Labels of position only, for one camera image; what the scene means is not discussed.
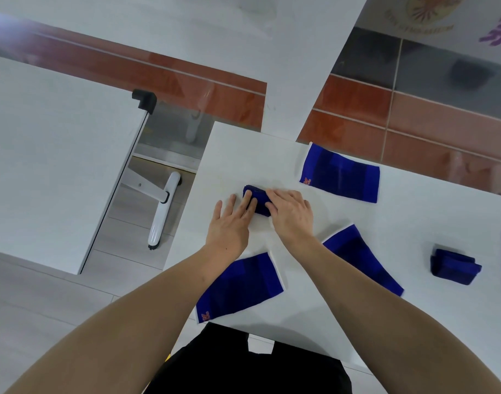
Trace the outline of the person's left hand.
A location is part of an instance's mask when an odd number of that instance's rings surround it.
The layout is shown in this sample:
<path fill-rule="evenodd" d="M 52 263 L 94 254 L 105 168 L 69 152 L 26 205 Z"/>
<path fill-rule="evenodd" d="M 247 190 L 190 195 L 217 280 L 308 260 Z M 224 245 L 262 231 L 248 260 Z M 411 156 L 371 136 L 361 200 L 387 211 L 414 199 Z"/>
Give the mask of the person's left hand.
<path fill-rule="evenodd" d="M 231 194 L 223 203 L 221 218 L 211 222 L 208 227 L 205 248 L 213 256 L 230 264 L 237 260 L 247 248 L 249 240 L 249 224 L 254 216 L 256 199 L 252 198 L 247 212 L 238 214 L 235 206 L 236 195 Z"/>

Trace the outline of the person's black clothing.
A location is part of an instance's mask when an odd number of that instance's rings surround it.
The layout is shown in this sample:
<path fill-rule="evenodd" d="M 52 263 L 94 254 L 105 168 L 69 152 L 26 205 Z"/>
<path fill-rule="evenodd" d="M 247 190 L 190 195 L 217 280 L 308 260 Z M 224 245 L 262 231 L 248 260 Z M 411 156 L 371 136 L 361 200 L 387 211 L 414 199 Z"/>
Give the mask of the person's black clothing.
<path fill-rule="evenodd" d="M 276 341 L 249 350 L 248 333 L 207 323 L 160 368 L 144 394 L 352 394 L 341 361 Z"/>

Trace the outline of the blue knit sleeve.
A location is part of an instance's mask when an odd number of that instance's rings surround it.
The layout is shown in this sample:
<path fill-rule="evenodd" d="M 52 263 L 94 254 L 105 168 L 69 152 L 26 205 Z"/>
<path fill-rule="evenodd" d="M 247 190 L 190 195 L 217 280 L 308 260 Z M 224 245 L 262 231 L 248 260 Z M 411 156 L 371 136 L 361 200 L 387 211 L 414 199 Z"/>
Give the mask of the blue knit sleeve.
<path fill-rule="evenodd" d="M 398 297 L 403 287 L 388 273 L 363 240 L 356 225 L 349 224 L 324 240 L 323 245 L 373 281 Z"/>
<path fill-rule="evenodd" d="M 473 257 L 437 248 L 430 257 L 430 271 L 437 278 L 468 286 L 482 271 L 482 266 Z"/>
<path fill-rule="evenodd" d="M 198 324 L 259 305 L 286 287 L 270 252 L 230 264 L 206 289 L 195 305 Z"/>
<path fill-rule="evenodd" d="M 245 195 L 247 191 L 250 191 L 252 193 L 252 198 L 256 199 L 255 213 L 267 218 L 270 217 L 271 214 L 266 207 L 266 203 L 271 203 L 272 201 L 269 199 L 266 191 L 253 185 L 245 185 L 243 188 L 243 195 Z"/>
<path fill-rule="evenodd" d="M 299 182 L 324 192 L 376 204 L 380 167 L 354 161 L 309 143 Z"/>

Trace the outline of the white table leg foot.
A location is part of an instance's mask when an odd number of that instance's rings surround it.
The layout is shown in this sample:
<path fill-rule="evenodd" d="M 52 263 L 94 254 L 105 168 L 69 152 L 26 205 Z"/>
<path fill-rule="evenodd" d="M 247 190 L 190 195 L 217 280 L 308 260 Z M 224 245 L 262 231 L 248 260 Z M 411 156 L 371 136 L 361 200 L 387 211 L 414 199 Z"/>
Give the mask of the white table leg foot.
<path fill-rule="evenodd" d="M 165 221 L 175 191 L 182 184 L 181 174 L 176 171 L 172 172 L 164 188 L 160 188 L 134 170 L 126 167 L 122 174 L 121 183 L 157 200 L 157 208 L 148 237 L 149 250 L 157 249 L 161 242 Z"/>

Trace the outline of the person's right hand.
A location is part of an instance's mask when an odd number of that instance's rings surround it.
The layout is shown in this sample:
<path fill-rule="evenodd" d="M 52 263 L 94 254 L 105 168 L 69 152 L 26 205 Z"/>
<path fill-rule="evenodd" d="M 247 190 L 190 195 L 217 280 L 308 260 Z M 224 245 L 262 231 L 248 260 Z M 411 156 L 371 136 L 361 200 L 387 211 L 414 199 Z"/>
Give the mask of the person's right hand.
<path fill-rule="evenodd" d="M 295 250 L 316 240 L 313 234 L 312 209 L 296 210 L 287 208 L 287 210 L 276 210 L 273 206 L 272 210 L 269 209 L 269 211 L 273 227 L 288 251 Z"/>

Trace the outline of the white clothing tag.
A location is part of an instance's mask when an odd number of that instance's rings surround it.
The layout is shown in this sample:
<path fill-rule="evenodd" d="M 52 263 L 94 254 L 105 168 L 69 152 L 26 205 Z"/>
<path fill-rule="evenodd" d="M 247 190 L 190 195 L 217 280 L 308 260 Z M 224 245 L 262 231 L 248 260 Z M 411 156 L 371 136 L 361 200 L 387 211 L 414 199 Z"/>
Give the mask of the white clothing tag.
<path fill-rule="evenodd" d="M 273 352 L 275 341 L 261 336 L 248 334 L 247 344 L 248 350 L 252 353 L 270 355 Z"/>

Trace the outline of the person's left forearm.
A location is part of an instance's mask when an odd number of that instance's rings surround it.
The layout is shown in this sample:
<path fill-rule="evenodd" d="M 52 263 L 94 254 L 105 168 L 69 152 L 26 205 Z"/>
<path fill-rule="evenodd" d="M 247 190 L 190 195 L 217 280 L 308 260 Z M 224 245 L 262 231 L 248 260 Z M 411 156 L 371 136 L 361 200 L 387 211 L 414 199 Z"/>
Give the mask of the person's left forearm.
<path fill-rule="evenodd" d="M 205 244 L 76 327 L 5 394 L 140 394 L 197 301 L 245 249 L 236 242 Z"/>

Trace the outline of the black table corner cap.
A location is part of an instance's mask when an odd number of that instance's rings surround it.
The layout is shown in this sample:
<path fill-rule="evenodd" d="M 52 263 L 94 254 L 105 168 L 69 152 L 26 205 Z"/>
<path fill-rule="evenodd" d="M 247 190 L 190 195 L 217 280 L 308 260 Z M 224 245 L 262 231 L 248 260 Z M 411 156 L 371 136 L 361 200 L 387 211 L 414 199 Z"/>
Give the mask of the black table corner cap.
<path fill-rule="evenodd" d="M 134 89 L 132 98 L 138 101 L 138 108 L 146 111 L 149 115 L 154 113 L 158 99 L 154 92 L 142 89 Z"/>

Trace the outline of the flat blue knit sleeve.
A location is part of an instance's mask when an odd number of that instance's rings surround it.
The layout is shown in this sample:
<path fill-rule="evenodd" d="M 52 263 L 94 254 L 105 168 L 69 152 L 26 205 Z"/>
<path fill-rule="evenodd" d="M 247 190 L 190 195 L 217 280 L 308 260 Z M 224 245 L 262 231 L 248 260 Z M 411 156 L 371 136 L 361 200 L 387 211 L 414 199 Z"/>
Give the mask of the flat blue knit sleeve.
<path fill-rule="evenodd" d="M 376 204 L 380 167 L 354 161 L 309 143 L 299 182 L 324 192 Z"/>
<path fill-rule="evenodd" d="M 230 264 L 206 289 L 195 305 L 198 324 L 259 305 L 286 287 L 270 252 Z"/>
<path fill-rule="evenodd" d="M 398 297 L 403 287 L 388 273 L 363 240 L 356 225 L 349 224 L 324 240 L 323 245 L 373 281 Z"/>

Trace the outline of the person's right forearm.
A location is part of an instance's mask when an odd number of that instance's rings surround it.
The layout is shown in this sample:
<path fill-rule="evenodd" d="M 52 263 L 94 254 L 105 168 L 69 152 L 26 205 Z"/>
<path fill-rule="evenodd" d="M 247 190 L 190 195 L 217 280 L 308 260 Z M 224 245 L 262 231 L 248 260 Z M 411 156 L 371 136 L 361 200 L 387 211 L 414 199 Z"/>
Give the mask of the person's right forearm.
<path fill-rule="evenodd" d="M 280 239 L 388 394 L 501 394 L 501 381 L 490 369 L 424 311 L 372 281 L 314 236 Z"/>

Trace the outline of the folded blue knit sleeve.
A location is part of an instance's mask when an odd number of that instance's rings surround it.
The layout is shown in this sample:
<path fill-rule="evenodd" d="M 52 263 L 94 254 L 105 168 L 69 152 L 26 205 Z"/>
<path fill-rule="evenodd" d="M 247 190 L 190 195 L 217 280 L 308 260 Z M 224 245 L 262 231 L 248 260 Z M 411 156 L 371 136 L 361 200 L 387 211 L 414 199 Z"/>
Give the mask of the folded blue knit sleeve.
<path fill-rule="evenodd" d="M 482 266 L 473 257 L 437 248 L 430 257 L 430 271 L 437 278 L 468 286 L 482 271 Z"/>

